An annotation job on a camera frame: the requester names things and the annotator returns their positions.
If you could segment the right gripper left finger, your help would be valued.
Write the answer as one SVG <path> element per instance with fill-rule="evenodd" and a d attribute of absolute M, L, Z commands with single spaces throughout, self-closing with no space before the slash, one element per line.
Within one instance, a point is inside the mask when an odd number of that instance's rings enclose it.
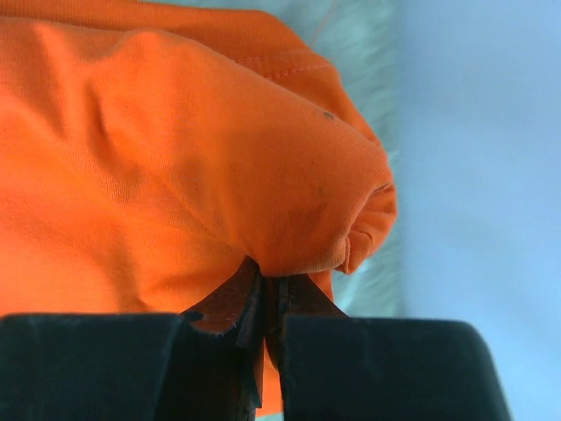
<path fill-rule="evenodd" d="M 262 404 L 263 280 L 238 271 L 181 313 L 1 320 L 4 420 L 252 420 Z"/>

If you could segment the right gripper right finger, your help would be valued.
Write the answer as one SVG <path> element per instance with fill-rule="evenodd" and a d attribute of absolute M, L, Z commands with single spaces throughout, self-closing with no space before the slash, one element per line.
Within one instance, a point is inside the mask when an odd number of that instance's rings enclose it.
<path fill-rule="evenodd" d="M 287 420 L 508 420 L 493 357 L 461 321 L 357 318 L 307 275 L 266 279 Z"/>

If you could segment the orange t shirt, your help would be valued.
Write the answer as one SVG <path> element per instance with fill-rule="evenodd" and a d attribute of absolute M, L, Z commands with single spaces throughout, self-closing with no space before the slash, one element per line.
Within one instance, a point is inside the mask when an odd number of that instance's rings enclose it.
<path fill-rule="evenodd" d="M 1 4 L 1 312 L 180 312 L 253 259 L 326 295 L 397 219 L 336 68 L 264 11 Z"/>

